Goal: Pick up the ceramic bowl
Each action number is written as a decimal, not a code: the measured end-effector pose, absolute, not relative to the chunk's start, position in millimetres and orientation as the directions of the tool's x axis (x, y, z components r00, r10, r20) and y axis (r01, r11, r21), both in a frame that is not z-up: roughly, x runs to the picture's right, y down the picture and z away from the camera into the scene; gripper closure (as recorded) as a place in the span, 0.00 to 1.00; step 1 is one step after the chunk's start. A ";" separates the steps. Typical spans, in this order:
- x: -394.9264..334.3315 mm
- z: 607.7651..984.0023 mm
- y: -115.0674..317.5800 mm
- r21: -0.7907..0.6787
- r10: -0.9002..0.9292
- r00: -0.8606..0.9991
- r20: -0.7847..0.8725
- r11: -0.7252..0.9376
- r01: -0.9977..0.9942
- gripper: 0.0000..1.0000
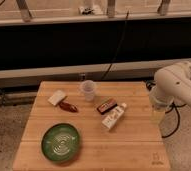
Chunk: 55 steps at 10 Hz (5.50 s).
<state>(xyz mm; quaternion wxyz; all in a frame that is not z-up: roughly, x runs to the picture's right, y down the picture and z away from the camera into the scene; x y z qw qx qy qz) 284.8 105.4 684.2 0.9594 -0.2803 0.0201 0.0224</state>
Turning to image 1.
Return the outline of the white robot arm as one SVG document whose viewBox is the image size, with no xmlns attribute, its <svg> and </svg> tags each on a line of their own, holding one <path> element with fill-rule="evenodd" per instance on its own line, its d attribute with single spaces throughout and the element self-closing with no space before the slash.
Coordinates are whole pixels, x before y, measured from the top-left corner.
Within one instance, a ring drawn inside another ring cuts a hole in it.
<svg viewBox="0 0 191 171">
<path fill-rule="evenodd" d="M 175 99 L 191 107 L 191 62 L 178 62 L 157 70 L 154 81 L 155 85 L 149 91 L 153 124 L 160 123 Z"/>
</svg>

